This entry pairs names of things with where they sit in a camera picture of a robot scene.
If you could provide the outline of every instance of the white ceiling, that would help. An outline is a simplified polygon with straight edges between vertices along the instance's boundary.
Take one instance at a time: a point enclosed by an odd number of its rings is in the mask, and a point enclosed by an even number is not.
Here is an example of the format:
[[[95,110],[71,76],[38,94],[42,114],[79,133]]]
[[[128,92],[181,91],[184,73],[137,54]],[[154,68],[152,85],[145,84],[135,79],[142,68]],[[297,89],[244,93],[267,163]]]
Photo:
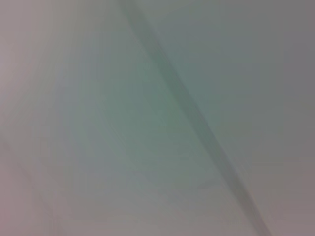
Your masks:
[[[255,235],[115,0],[44,2],[1,25],[1,131],[66,230]],[[314,3],[138,3],[271,230],[313,235]]]

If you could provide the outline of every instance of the ceiling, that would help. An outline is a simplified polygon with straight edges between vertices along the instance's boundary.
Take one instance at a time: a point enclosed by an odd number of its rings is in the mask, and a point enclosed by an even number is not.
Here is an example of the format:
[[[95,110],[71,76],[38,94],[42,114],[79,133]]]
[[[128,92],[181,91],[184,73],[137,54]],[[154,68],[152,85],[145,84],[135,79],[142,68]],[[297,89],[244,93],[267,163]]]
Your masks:
[[[137,2],[274,235],[313,235],[314,3]],[[255,235],[116,1],[38,6],[1,24],[1,131],[67,233]]]

